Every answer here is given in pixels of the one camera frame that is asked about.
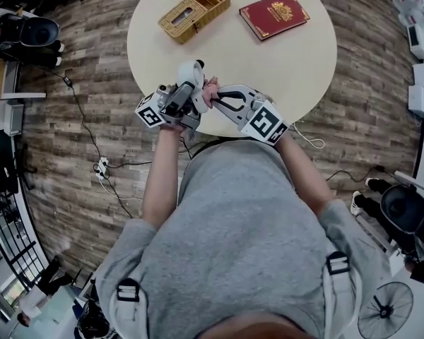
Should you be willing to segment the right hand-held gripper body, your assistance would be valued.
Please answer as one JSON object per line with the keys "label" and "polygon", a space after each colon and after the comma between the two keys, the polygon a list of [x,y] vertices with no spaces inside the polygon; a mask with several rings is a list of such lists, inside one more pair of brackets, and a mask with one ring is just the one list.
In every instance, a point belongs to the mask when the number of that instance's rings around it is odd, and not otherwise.
{"label": "right hand-held gripper body", "polygon": [[238,126],[240,133],[262,143],[277,143],[288,131],[289,125],[269,96],[257,93],[248,107],[244,122]]}

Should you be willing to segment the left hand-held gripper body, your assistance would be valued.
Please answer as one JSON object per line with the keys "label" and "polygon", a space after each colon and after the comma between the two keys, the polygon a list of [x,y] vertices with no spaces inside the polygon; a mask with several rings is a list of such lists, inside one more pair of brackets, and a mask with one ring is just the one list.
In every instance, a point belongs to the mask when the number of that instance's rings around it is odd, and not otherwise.
{"label": "left hand-held gripper body", "polygon": [[154,92],[140,101],[135,113],[148,128],[166,126],[173,129],[188,129],[193,133],[199,127],[201,114],[190,98],[180,114],[168,115],[165,112],[167,99],[177,86],[159,85]]}

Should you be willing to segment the white handheld mini fan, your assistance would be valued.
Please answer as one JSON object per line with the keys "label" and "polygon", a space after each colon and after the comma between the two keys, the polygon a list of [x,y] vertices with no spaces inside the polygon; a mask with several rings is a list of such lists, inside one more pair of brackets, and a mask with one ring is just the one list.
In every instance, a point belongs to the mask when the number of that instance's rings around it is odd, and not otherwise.
{"label": "white handheld mini fan", "polygon": [[189,98],[192,100],[199,114],[204,114],[208,111],[208,106],[203,98],[204,91],[204,62],[200,59],[194,61],[186,61],[179,65],[177,72],[176,84],[186,83],[192,91]]}

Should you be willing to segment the pink knitted cloth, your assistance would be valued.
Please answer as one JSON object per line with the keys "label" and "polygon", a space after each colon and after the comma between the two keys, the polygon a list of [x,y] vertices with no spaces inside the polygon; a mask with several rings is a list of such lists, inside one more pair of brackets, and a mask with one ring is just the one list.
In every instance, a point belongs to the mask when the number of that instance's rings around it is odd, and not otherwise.
{"label": "pink knitted cloth", "polygon": [[217,77],[213,76],[209,80],[207,79],[204,80],[202,97],[204,99],[204,102],[206,103],[206,106],[209,109],[213,108],[212,102],[214,100],[219,100],[219,96],[218,96],[219,89],[220,89],[220,85],[218,83]]}

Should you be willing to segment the person's right forearm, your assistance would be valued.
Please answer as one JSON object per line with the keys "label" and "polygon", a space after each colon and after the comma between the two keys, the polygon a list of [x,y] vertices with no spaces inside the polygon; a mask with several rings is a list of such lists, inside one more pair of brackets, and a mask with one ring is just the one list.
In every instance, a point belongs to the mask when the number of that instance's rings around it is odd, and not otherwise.
{"label": "person's right forearm", "polygon": [[292,179],[298,196],[319,217],[334,199],[327,182],[313,161],[289,133],[283,134],[275,147]]}

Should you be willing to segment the person's left forearm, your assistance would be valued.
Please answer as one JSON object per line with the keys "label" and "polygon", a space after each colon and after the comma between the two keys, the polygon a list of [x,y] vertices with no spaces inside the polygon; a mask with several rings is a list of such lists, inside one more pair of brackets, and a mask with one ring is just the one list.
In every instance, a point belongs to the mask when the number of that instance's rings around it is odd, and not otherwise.
{"label": "person's left forearm", "polygon": [[162,125],[143,195],[142,219],[157,230],[177,207],[181,126]]}

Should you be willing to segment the white power strip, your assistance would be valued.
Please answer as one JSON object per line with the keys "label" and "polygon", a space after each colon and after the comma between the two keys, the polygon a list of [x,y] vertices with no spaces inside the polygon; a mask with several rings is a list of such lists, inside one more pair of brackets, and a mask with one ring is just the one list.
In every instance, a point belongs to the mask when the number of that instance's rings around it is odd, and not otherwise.
{"label": "white power strip", "polygon": [[93,165],[93,171],[100,181],[110,177],[108,163],[109,160],[106,157],[100,157],[98,163]]}

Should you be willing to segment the red hardcover book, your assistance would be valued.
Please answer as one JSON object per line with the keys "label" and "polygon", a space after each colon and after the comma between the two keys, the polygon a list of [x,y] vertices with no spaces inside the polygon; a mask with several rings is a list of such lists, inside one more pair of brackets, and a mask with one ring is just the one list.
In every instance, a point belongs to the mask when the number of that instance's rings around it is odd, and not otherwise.
{"label": "red hardcover book", "polygon": [[259,41],[306,24],[309,14],[298,0],[260,0],[239,10]]}

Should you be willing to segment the wicker tissue basket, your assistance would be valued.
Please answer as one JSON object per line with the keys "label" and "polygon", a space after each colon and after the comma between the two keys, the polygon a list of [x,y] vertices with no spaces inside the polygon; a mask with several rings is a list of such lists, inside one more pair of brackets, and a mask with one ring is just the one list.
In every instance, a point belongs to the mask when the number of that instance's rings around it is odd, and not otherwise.
{"label": "wicker tissue basket", "polygon": [[188,42],[230,7],[231,0],[182,0],[162,16],[158,25],[177,44]]}

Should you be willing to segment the person's grey shirt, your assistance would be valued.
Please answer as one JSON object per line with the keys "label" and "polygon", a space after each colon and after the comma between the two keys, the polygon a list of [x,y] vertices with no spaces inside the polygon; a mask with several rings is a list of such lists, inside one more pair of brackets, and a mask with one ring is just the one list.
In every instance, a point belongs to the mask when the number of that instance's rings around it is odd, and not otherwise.
{"label": "person's grey shirt", "polygon": [[96,288],[106,319],[127,339],[194,339],[253,312],[323,338],[332,249],[360,275],[368,303],[384,260],[346,204],[333,200],[317,217],[273,148],[230,141],[189,163],[178,206],[160,229],[141,219],[125,224]]}

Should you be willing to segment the white microwave oven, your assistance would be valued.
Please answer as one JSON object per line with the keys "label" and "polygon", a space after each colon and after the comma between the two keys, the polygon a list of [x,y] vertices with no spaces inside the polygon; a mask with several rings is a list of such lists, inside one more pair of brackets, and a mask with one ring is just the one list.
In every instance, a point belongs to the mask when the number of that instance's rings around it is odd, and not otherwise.
{"label": "white microwave oven", "polygon": [[408,27],[408,41],[411,53],[420,60],[424,60],[424,31],[419,24]]}

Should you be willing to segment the black railing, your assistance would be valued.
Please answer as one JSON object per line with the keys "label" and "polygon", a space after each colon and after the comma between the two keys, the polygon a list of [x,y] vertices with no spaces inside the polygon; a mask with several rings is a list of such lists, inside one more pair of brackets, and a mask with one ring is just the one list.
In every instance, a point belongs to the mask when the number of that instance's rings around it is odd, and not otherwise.
{"label": "black railing", "polygon": [[0,254],[26,292],[40,281],[47,267],[39,242],[25,226],[14,194],[0,193]]}

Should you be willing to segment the black pedestal fan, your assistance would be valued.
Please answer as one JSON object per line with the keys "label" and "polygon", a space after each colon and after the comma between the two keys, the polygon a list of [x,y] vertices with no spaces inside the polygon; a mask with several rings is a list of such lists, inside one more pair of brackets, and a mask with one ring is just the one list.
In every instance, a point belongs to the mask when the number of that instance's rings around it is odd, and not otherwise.
{"label": "black pedestal fan", "polygon": [[402,282],[388,282],[377,288],[360,310],[358,331],[364,339],[390,339],[407,322],[413,309],[413,292]]}

